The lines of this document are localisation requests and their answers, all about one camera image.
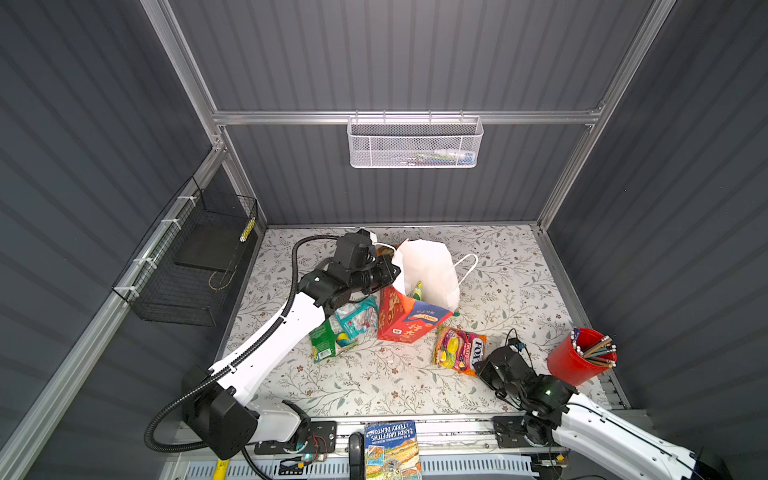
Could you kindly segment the green spring tea candy bag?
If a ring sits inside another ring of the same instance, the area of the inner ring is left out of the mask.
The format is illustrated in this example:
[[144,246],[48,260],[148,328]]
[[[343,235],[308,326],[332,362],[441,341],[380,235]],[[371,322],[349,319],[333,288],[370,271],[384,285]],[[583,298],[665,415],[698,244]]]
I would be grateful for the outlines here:
[[350,344],[350,338],[335,319],[325,320],[309,337],[315,364],[339,356]]

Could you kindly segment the red paper gift bag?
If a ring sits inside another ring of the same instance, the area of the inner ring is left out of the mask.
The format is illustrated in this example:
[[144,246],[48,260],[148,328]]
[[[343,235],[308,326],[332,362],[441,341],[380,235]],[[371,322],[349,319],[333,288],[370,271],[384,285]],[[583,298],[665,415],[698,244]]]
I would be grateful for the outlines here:
[[441,242],[402,242],[393,255],[400,274],[380,294],[377,338],[412,344],[435,330],[458,309],[460,287],[478,263],[474,253],[455,260]]

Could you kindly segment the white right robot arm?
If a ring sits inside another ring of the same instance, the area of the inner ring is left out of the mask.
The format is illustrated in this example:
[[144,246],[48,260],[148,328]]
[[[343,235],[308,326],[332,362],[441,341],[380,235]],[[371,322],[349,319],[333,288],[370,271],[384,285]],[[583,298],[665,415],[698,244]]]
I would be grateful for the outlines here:
[[725,461],[667,442],[600,407],[572,385],[538,374],[511,346],[474,360],[477,377],[519,410],[492,419],[497,443],[564,447],[622,479],[730,479]]

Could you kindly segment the yellow-green Fox's candy bag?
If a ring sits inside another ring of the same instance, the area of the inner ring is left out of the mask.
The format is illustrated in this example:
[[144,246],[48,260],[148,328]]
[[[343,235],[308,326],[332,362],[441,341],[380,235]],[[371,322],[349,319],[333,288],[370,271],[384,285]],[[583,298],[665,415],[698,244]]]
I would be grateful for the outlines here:
[[417,301],[421,301],[423,299],[423,283],[421,281],[416,283],[416,285],[410,291],[408,297]]

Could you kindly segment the teal mint candy bag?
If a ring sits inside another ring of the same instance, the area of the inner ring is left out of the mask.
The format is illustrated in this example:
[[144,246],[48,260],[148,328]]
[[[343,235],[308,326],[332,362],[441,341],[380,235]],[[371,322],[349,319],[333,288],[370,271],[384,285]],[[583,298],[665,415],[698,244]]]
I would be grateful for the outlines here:
[[358,338],[378,326],[379,309],[373,296],[350,302],[334,312],[341,329],[337,342],[342,346],[355,343]]

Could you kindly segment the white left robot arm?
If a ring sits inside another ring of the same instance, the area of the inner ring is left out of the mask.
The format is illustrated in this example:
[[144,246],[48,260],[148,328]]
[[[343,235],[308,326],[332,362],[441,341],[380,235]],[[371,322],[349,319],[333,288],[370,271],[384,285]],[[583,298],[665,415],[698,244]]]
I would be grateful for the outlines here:
[[182,402],[182,417],[205,448],[228,460],[250,444],[272,442],[292,450],[310,436],[309,416],[294,403],[255,399],[267,376],[309,333],[320,327],[352,294],[390,286],[402,268],[390,255],[379,256],[341,278],[326,270],[307,273],[297,284],[290,311],[278,312],[251,338],[209,369],[219,374],[210,387]]

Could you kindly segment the pink Fox's fruits candy bag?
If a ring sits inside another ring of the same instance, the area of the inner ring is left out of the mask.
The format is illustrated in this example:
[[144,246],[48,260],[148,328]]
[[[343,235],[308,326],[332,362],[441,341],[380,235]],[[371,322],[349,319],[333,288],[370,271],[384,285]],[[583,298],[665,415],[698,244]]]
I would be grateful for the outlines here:
[[476,377],[475,366],[484,359],[487,343],[485,335],[440,325],[437,328],[432,363]]

